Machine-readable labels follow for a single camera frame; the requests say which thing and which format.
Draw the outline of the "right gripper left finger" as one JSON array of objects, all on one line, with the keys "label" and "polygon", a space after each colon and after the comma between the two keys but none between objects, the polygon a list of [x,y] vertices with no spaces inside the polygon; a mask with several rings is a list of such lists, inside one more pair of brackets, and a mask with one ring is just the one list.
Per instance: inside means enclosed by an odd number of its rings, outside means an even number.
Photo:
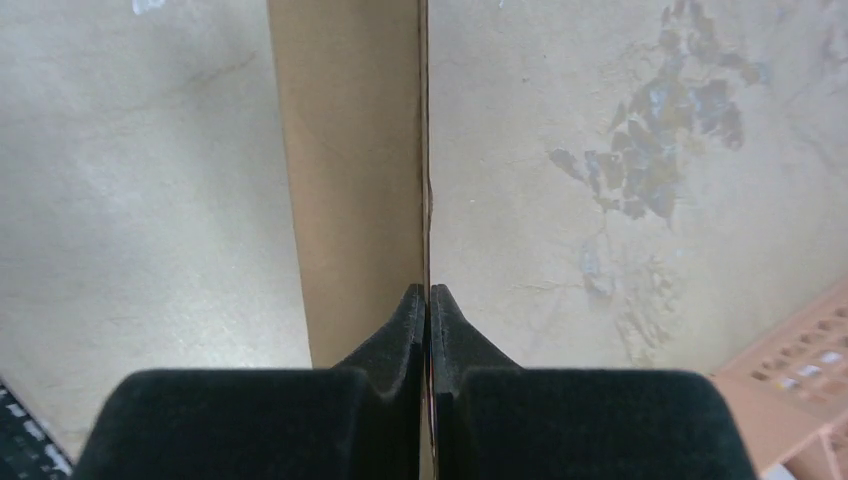
[{"label": "right gripper left finger", "polygon": [[105,402],[77,479],[414,479],[425,295],[324,369],[158,369]]}]

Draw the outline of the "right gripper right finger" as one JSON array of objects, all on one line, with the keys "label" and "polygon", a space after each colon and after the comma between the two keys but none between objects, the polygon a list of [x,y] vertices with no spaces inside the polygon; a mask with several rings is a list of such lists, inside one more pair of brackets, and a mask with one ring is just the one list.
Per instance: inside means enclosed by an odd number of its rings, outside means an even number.
[{"label": "right gripper right finger", "polygon": [[441,479],[753,479],[732,414],[680,370],[525,368],[430,291]]}]

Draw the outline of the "orange plastic file organizer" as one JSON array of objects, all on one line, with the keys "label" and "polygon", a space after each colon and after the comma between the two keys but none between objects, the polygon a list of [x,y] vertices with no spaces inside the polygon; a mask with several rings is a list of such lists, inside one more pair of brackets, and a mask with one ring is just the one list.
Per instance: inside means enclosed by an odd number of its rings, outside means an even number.
[{"label": "orange plastic file organizer", "polygon": [[710,376],[760,476],[847,476],[847,282]]}]

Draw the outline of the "brown cardboard box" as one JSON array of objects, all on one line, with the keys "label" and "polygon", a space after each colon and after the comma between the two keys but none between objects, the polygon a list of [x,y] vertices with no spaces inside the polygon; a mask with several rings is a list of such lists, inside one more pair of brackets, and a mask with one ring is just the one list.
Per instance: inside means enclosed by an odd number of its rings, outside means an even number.
[{"label": "brown cardboard box", "polygon": [[426,5],[268,5],[312,364],[354,381],[336,465],[420,468],[425,311]]}]

